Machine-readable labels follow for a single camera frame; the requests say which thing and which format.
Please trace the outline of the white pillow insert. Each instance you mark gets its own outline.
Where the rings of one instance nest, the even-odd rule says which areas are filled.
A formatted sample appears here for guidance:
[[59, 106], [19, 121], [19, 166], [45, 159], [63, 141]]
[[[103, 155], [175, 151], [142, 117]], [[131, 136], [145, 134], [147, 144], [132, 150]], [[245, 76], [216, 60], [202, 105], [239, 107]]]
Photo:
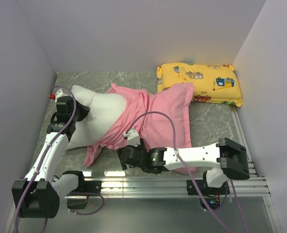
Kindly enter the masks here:
[[96, 144], [118, 120], [126, 108], [127, 101], [119, 94], [97, 93], [74, 85], [72, 93], [90, 112], [84, 120], [76, 123], [67, 149], [92, 146]]

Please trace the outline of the pink satin pillowcase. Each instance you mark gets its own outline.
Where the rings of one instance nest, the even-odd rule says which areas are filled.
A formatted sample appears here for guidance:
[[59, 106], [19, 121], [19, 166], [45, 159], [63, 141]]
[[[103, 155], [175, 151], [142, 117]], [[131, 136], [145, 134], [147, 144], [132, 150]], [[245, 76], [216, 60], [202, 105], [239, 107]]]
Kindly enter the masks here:
[[102, 148], [117, 150], [127, 142], [123, 133], [135, 129], [144, 140], [147, 150], [160, 147], [191, 147], [189, 105], [194, 85], [174, 84], [155, 95], [147, 90], [131, 89], [111, 84], [108, 95], [115, 94], [126, 100], [126, 108], [105, 135], [87, 148], [85, 166], [90, 166]]

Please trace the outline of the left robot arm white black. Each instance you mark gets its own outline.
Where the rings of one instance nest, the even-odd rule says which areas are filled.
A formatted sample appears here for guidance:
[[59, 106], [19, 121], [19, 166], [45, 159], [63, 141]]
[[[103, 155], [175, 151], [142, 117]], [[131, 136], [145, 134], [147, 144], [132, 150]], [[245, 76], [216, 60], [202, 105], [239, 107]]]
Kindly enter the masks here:
[[70, 193], [85, 192], [83, 172], [66, 171], [57, 182], [53, 182], [53, 176], [76, 130], [76, 123], [83, 121], [89, 112], [89, 107], [71, 96], [56, 99], [56, 112], [47, 126], [45, 142], [36, 162], [28, 174], [12, 186], [18, 217], [54, 218], [63, 198]]

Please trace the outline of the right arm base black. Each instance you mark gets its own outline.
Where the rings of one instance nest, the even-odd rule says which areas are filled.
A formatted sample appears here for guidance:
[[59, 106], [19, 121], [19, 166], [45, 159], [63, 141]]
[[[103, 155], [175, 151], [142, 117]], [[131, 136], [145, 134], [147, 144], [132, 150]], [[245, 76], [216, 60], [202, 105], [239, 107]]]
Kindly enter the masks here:
[[[229, 186], [227, 182], [224, 182], [220, 188], [206, 187], [203, 183], [203, 180], [195, 180], [199, 190], [201, 191], [205, 201], [208, 203], [208, 206], [216, 211], [220, 209], [225, 203], [227, 195], [230, 194]], [[194, 184], [191, 180], [186, 180], [187, 185], [187, 194], [188, 196], [199, 196], [197, 190], [195, 189]], [[200, 205], [207, 210], [204, 202], [199, 199]]]

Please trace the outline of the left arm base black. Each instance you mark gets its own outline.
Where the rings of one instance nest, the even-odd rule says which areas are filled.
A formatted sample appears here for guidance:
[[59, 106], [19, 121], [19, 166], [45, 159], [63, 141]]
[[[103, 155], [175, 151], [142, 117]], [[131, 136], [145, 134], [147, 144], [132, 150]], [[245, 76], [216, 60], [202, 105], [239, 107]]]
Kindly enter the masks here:
[[67, 208], [70, 211], [85, 210], [91, 197], [99, 197], [102, 188], [102, 181], [87, 180], [83, 188], [75, 189], [66, 196]]

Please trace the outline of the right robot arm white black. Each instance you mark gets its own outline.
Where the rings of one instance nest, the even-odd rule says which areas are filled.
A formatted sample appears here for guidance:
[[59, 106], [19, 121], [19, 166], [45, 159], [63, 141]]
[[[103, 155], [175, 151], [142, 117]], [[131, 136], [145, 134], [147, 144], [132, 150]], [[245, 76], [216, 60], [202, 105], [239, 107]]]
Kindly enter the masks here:
[[146, 150], [144, 143], [127, 145], [118, 149], [123, 170], [138, 167], [145, 173], [160, 174], [185, 168], [207, 167], [203, 174], [202, 189], [213, 194], [228, 180], [250, 178], [246, 148], [229, 139], [220, 138], [217, 143], [203, 147], [173, 149], [154, 148]]

